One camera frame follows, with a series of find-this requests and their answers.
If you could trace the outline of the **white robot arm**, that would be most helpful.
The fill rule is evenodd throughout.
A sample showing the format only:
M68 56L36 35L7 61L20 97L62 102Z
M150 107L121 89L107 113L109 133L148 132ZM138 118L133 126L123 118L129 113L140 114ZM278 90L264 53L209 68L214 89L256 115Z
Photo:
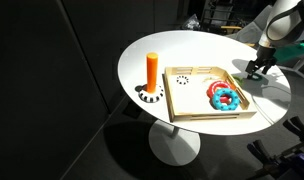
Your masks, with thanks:
M277 0L266 22L259 40L257 58L250 60L245 71L248 79L258 79L256 71L262 73L276 64L273 55L276 49L304 40L304 0Z

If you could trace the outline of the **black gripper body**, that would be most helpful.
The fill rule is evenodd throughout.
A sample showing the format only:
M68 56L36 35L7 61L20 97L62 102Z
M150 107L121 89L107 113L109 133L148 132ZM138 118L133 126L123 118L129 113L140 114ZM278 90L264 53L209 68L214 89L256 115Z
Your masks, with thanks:
M253 68L253 72L255 73L260 68L263 70L268 64L274 66L276 64L276 59L274 57L275 52L275 48L259 46L256 53L257 58L255 60L250 60L247 67Z

